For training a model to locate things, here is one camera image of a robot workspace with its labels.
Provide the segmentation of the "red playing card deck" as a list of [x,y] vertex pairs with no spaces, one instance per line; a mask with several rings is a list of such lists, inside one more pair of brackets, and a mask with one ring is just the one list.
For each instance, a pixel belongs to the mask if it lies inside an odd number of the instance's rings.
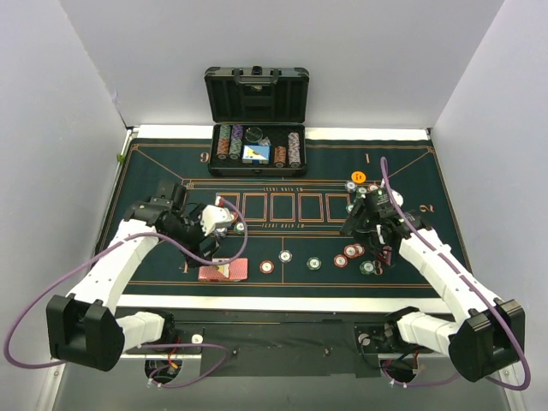
[[227,259],[214,259],[213,263],[214,265],[204,265],[199,268],[199,282],[236,283],[247,280],[247,258],[235,259],[230,263]]

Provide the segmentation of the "orange big blind button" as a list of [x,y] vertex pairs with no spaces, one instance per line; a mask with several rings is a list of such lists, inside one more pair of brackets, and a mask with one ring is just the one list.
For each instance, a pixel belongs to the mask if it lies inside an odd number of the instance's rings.
[[366,181],[366,174],[362,171],[354,171],[351,174],[351,181],[355,184],[363,184]]

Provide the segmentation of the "green poker chip stack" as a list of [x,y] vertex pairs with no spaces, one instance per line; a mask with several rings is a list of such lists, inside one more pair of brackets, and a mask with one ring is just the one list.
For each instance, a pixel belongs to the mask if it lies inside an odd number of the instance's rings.
[[318,257],[311,257],[306,262],[307,269],[310,271],[317,271],[321,268],[322,262]]

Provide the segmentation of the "red poker chip stack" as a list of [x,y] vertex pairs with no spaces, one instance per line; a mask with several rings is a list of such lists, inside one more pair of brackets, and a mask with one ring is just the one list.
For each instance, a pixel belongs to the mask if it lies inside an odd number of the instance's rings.
[[275,265],[270,260],[264,260],[259,264],[259,270],[262,274],[272,274],[274,272]]

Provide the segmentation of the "blue poker chip stack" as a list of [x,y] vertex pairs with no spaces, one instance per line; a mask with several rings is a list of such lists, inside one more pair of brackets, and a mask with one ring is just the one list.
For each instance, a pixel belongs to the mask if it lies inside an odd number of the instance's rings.
[[292,260],[293,254],[289,250],[282,250],[279,253],[278,258],[280,259],[281,262],[288,263]]

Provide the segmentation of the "red triangular dealer button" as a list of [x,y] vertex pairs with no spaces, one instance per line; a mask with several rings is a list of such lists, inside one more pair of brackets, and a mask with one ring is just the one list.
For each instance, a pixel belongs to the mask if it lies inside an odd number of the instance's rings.
[[390,247],[384,247],[380,254],[380,258],[387,266],[392,266],[392,249]]

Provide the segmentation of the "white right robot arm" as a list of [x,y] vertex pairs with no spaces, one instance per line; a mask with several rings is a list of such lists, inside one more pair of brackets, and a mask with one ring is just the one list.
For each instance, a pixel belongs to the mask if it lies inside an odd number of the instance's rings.
[[442,243],[420,214],[400,209],[394,191],[356,192],[341,232],[368,252],[389,251],[407,261],[449,308],[452,320],[404,307],[389,315],[384,344],[393,350],[419,345],[448,357],[466,380],[476,382],[525,359],[525,312],[491,292]]

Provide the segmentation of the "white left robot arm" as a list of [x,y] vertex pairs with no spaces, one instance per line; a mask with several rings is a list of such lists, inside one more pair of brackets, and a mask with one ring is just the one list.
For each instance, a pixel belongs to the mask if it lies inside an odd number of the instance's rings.
[[159,241],[185,247],[190,267],[211,261],[218,249],[213,233],[232,222],[221,199],[186,211],[187,190],[160,182],[157,192],[134,202],[118,225],[103,257],[65,296],[46,306],[51,355],[100,371],[109,371],[126,351],[147,343],[155,351],[172,349],[177,340],[172,315],[137,312],[117,318],[118,301],[141,262]]

